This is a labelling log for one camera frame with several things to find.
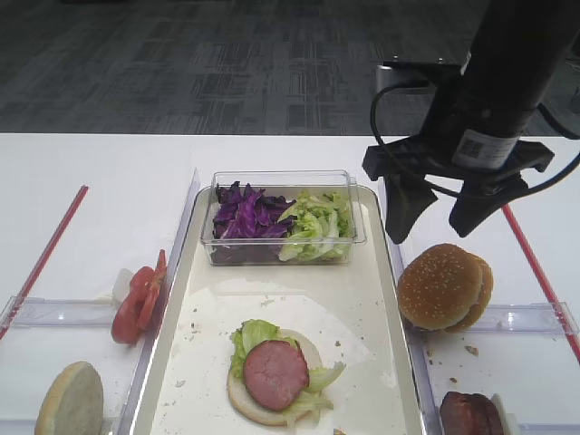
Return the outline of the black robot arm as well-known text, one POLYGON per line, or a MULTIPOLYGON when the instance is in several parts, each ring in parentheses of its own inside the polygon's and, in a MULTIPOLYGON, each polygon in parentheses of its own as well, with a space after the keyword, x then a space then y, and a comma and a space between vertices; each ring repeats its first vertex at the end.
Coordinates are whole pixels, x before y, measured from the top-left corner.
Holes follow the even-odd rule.
POLYGON ((554 154, 522 134, 535 113, 556 124, 543 97, 578 32, 576 1, 493 1, 463 64, 387 63, 394 77, 380 95, 436 88, 420 131, 377 140, 362 162, 370 179, 385 184, 385 229, 393 242, 403 242, 443 192, 430 176, 461 181, 449 215, 461 237, 534 193, 522 171, 546 170, 554 154))

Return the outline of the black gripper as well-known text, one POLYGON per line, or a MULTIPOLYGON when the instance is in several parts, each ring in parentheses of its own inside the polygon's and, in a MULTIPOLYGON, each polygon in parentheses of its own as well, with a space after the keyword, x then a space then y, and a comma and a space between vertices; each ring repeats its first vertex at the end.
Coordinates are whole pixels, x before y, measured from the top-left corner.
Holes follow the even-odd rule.
POLYGON ((457 194, 428 182, 427 175, 464 182, 449 215, 449 224, 460 237, 468 236, 512 200, 533 195, 555 184, 551 178, 530 188, 521 177, 524 169, 545 171, 555 156, 538 141, 519 140, 500 169, 477 171, 453 164, 421 135, 391 143, 384 142, 380 136, 376 140, 377 144, 365 152, 362 167, 373 181, 384 177, 385 229, 395 244, 407 238, 421 214, 438 200, 433 190, 448 196, 457 194))

